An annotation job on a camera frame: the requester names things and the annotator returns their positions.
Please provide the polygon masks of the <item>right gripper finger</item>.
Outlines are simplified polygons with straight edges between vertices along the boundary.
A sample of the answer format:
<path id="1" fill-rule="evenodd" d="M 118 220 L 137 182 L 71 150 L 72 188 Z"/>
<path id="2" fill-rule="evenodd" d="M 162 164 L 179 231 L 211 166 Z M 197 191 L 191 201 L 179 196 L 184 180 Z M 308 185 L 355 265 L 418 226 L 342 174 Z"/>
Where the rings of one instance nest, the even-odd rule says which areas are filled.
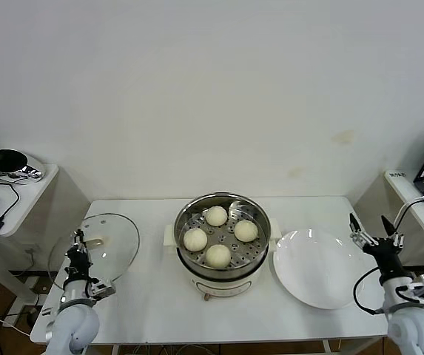
<path id="1" fill-rule="evenodd" d="M 379 245 L 377 240 L 371 237 L 359 224 L 358 219 L 353 213 L 349 215 L 349 227 L 351 229 L 350 238 L 358 247 Z"/>
<path id="2" fill-rule="evenodd" d="M 388 238 L 392 240 L 393 245 L 399 249 L 402 249 L 405 240 L 404 234 L 399 233 L 393 223 L 384 215 L 381 216 L 381 220 L 383 223 L 383 228 L 385 229 Z"/>

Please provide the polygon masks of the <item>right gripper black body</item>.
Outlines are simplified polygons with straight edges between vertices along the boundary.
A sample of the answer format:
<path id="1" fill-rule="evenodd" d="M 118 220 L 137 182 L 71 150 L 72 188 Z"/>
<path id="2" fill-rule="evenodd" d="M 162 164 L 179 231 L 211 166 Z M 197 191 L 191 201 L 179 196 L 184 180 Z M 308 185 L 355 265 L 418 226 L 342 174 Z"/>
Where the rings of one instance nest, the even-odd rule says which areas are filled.
<path id="1" fill-rule="evenodd" d="M 407 277 L 413 280 L 410 271 L 404 269 L 398 254 L 401 249 L 394 245 L 390 239 L 377 238 L 377 244 L 366 244 L 363 247 L 363 252 L 371 255 L 380 270 L 380 282 L 386 282 L 398 277 Z"/>

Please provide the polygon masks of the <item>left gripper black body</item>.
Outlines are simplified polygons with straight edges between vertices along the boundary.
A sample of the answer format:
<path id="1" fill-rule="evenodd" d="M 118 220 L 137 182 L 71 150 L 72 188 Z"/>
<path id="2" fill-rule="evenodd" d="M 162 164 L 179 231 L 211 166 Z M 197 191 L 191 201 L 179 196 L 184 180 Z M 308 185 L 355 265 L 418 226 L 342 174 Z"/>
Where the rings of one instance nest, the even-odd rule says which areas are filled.
<path id="1" fill-rule="evenodd" d="M 64 269 L 67 273 L 66 283 L 78 280 L 90 280 L 89 269 L 92 263 L 88 250 L 79 245 L 74 245 L 67 251 L 70 264 Z"/>

